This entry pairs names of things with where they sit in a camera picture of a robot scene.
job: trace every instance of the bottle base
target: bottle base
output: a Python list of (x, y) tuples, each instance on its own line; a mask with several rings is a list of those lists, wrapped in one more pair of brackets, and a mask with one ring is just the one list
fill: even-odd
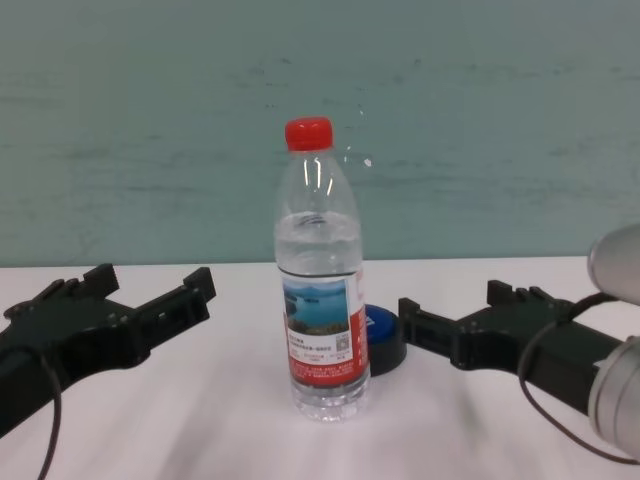
[(310, 420), (343, 422), (364, 410), (368, 386), (369, 370), (355, 382), (336, 388), (309, 387), (293, 381), (293, 402)]

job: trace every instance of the bottle label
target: bottle label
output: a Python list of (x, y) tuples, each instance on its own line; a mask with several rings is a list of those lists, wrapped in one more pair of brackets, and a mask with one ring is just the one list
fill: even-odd
[(332, 387), (369, 365), (362, 271), (333, 277), (282, 274), (284, 322), (293, 377)]

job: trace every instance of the black lid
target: black lid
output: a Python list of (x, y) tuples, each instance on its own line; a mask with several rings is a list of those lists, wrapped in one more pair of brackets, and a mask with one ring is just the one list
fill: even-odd
[(402, 363), (407, 345), (398, 317), (381, 307), (365, 305), (371, 376), (387, 373)]

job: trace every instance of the black clamp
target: black clamp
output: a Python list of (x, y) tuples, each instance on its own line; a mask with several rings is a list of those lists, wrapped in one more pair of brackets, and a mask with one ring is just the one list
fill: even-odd
[[(98, 372), (131, 368), (151, 349), (209, 318), (215, 297), (211, 272), (202, 267), (183, 285), (138, 308), (107, 300), (118, 289), (113, 266), (100, 265), (83, 281), (56, 280), (32, 300), (5, 312), (0, 352), (27, 347), (54, 368), (62, 390)], [(41, 367), (12, 354), (0, 363), (0, 437), (52, 398)]]
[[(555, 299), (538, 287), (518, 288), (492, 280), (488, 308), (460, 320), (420, 309), (403, 298), (398, 311), (407, 343), (448, 357), (461, 370), (494, 369), (516, 374), (518, 360), (534, 335), (562, 321), (573, 303)], [(598, 362), (620, 341), (572, 322), (547, 335), (536, 348), (527, 381), (587, 414)]]

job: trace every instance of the red bottle cap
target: red bottle cap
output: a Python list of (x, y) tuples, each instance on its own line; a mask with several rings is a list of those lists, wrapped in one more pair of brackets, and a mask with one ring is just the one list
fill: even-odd
[(296, 118), (287, 123), (284, 137), (291, 152), (325, 150), (333, 147), (331, 121), (327, 117)]

